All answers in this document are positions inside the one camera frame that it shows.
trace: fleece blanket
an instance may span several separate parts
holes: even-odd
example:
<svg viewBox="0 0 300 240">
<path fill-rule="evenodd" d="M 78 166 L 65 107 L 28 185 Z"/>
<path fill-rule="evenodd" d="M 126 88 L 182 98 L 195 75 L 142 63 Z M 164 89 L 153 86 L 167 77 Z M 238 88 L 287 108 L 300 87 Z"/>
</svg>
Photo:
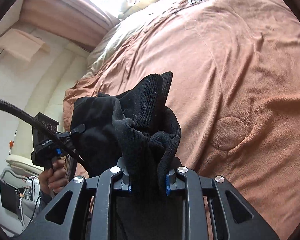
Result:
<svg viewBox="0 0 300 240">
<path fill-rule="evenodd" d="M 166 105 L 181 126 L 177 156 L 225 176 L 285 240 L 300 222 L 300 23 L 282 0 L 180 0 L 143 26 L 74 101 L 118 95 L 173 72 Z"/>
</svg>

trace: metal screw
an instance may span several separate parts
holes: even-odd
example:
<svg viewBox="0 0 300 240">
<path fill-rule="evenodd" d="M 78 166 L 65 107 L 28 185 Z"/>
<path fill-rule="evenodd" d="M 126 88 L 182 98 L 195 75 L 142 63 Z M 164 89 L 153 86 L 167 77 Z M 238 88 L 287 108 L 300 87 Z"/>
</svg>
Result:
<svg viewBox="0 0 300 240">
<path fill-rule="evenodd" d="M 118 172 L 120 171 L 120 167 L 114 166 L 114 167 L 112 167 L 112 168 L 110 169 L 110 171 L 111 171 L 112 173 L 118 173 Z"/>
<path fill-rule="evenodd" d="M 83 182 L 83 177 L 82 176 L 76 176 L 76 177 L 74 177 L 73 181 L 75 183 L 81 183 L 81 182 Z"/>
<path fill-rule="evenodd" d="M 186 173 L 188 171 L 188 168 L 184 167 L 184 166 L 181 166 L 181 167 L 178 168 L 178 171 L 181 172 L 181 173 Z"/>
<path fill-rule="evenodd" d="M 216 176 L 214 179 L 216 182 L 219 182 L 219 183 L 222 183 L 225 181 L 225 178 L 222 176 Z"/>
</svg>

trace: finger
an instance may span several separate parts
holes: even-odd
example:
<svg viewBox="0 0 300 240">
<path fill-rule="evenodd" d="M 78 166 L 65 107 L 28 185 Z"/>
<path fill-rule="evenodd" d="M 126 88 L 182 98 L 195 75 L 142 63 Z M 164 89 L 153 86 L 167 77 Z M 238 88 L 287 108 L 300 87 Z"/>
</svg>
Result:
<svg viewBox="0 0 300 240">
<path fill-rule="evenodd" d="M 59 169 L 56 170 L 53 175 L 48 179 L 49 183 L 52 183 L 54 181 L 57 181 L 58 179 L 64 178 L 66 176 L 66 170 L 65 169 Z"/>
<path fill-rule="evenodd" d="M 57 170 L 63 168 L 65 164 L 66 162 L 64 159 L 57 159 L 52 165 L 53 165 L 53 169 Z"/>
<path fill-rule="evenodd" d="M 57 189 L 58 187 L 64 187 L 69 183 L 67 178 L 62 178 L 49 184 L 49 189 Z"/>
<path fill-rule="evenodd" d="M 63 190 L 64 189 L 64 187 L 58 187 L 58 188 L 55 188 L 54 190 L 53 190 L 53 192 L 54 193 L 59 193 L 61 190 Z"/>
<path fill-rule="evenodd" d="M 53 169 L 44 170 L 39 175 L 39 183 L 46 183 L 47 180 L 53 175 Z"/>
</svg>

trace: sleeve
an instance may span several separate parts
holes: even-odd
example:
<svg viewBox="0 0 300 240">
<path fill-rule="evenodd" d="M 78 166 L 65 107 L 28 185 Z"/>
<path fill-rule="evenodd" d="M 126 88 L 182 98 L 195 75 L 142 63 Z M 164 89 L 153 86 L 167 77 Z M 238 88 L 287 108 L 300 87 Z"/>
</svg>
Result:
<svg viewBox="0 0 300 240">
<path fill-rule="evenodd" d="M 41 212 L 42 209 L 45 208 L 46 205 L 52 200 L 52 197 L 48 194 L 45 194 L 43 191 L 40 190 L 40 204 L 38 207 L 38 213 Z"/>
</svg>

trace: beige cloth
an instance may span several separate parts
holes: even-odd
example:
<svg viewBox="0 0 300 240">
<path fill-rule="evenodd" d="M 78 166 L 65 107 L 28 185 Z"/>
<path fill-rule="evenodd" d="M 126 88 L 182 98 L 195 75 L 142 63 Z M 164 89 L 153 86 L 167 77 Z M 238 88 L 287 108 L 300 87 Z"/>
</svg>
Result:
<svg viewBox="0 0 300 240">
<path fill-rule="evenodd" d="M 72 40 L 89 51 L 120 22 L 89 0 L 24 0 L 19 20 Z"/>
<path fill-rule="evenodd" d="M 297 18 L 282 0 L 180 1 L 67 90 L 65 127 L 76 98 L 117 95 L 166 71 L 182 164 L 225 176 L 287 239 L 300 223 Z"/>
<path fill-rule="evenodd" d="M 27 62 L 31 61 L 32 56 L 40 48 L 50 52 L 49 45 L 44 41 L 17 29 L 10 29 L 0 37 L 0 49 Z"/>
</svg>

